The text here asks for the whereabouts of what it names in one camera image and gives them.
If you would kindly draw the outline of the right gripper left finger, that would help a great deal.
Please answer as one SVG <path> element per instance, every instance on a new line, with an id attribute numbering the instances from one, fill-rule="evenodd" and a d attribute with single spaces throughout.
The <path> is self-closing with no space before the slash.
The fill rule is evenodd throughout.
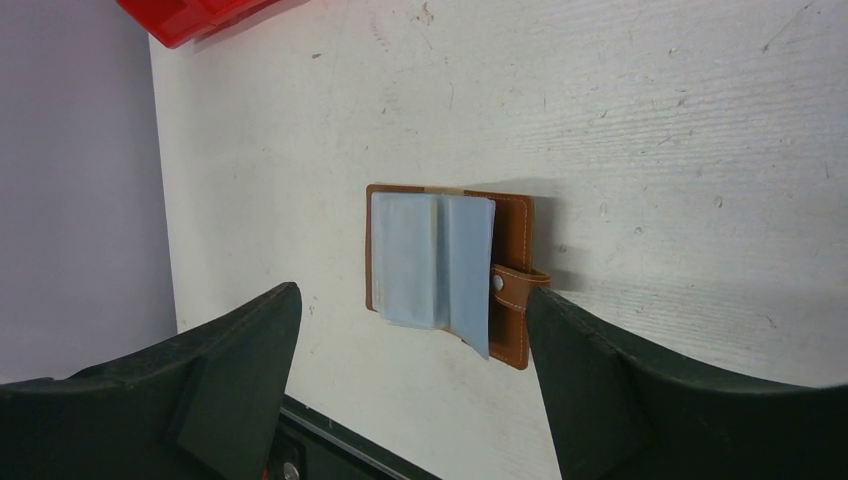
<path id="1" fill-rule="evenodd" d="M 302 316 L 293 282 L 68 378 L 1 388 L 5 479 L 258 479 Z"/>

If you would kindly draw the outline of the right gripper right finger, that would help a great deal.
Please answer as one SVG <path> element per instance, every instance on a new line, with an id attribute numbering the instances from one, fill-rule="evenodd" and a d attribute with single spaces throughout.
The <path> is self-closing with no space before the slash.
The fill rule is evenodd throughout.
<path id="1" fill-rule="evenodd" d="M 687 357 L 545 288 L 528 298 L 535 371 L 566 479 L 843 479 L 847 389 Z"/>

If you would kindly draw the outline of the brown leather card holder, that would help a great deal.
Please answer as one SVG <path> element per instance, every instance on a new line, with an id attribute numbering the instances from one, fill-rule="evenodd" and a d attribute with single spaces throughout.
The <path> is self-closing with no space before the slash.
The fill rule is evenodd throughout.
<path id="1" fill-rule="evenodd" d="M 485 359 L 528 365 L 526 309 L 549 275 L 533 266 L 528 195 L 372 184 L 365 305 L 389 323 L 443 330 Z"/>

